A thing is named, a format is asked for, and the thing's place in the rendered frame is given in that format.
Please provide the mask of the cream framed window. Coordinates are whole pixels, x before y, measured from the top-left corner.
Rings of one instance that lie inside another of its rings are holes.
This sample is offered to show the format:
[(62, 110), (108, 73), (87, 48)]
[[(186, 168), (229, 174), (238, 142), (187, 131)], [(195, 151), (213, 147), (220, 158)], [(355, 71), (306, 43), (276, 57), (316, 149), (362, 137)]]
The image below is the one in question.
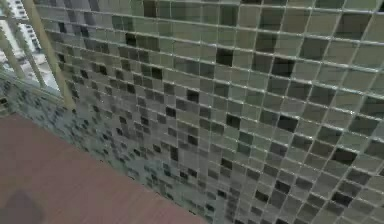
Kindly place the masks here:
[(31, 0), (0, 0), (0, 78), (75, 108)]

